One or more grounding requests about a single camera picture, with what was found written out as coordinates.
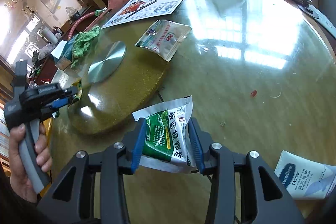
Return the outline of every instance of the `finger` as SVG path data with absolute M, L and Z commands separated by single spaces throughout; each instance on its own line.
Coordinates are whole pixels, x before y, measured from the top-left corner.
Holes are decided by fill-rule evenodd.
M 19 127 L 12 128 L 9 135 L 9 145 L 8 145 L 8 157 L 9 164 L 12 173 L 15 173 L 19 177 L 24 177 L 26 175 L 25 169 L 23 167 L 20 154 L 19 154 L 19 142 L 25 137 L 26 127 L 24 124 Z
M 36 163 L 39 166 L 44 165 L 50 159 L 49 148 L 44 149 L 37 157 Z
M 37 142 L 35 143 L 35 151 L 37 154 L 40 154 L 44 149 L 47 148 L 47 137 L 46 135 L 40 134 Z
M 44 126 L 44 124 L 40 123 L 40 125 L 39 125 L 39 131 L 40 131 L 40 134 L 45 135 L 45 126 Z
M 42 170 L 43 172 L 45 172 L 45 173 L 48 172 L 48 171 L 50 170 L 52 164 L 53 164 L 53 158 L 50 157 L 50 158 L 47 160 L 47 162 L 46 162 L 44 165 L 42 165 L 41 170 Z

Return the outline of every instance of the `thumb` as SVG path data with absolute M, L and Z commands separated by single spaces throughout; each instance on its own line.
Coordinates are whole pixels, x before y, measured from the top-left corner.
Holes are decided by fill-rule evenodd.
M 25 170 L 19 154 L 19 142 L 23 140 L 26 133 L 26 127 L 24 124 L 19 127 L 14 127 L 11 129 L 9 134 L 9 145 L 8 145 L 8 156 L 9 165 L 13 173 L 18 176 L 24 176 Z

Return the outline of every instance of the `gray handle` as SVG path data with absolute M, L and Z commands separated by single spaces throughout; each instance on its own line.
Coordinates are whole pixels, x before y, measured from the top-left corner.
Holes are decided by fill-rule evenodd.
M 50 182 L 48 174 L 36 163 L 35 143 L 39 136 L 39 123 L 38 119 L 26 123 L 25 138 L 19 143 L 20 157 L 35 193 L 41 192 Z

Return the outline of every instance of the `red candy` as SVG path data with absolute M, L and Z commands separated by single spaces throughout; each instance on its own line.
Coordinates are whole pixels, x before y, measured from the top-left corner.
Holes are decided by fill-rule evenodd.
M 256 96 L 256 95 L 257 95 L 257 91 L 256 91 L 256 90 L 254 90 L 254 91 L 251 92 L 251 96 L 252 96 L 252 97 L 254 97 L 254 96 Z

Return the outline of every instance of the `dole packet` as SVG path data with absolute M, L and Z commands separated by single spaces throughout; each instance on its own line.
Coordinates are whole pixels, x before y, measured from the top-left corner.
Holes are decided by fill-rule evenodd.
M 192 111 L 189 96 L 133 112 L 136 121 L 146 118 L 147 122 L 140 165 L 171 173 L 196 169 L 187 127 Z
M 191 27 L 188 25 L 168 20 L 157 20 L 134 46 L 155 52 L 169 62 L 190 31 Z

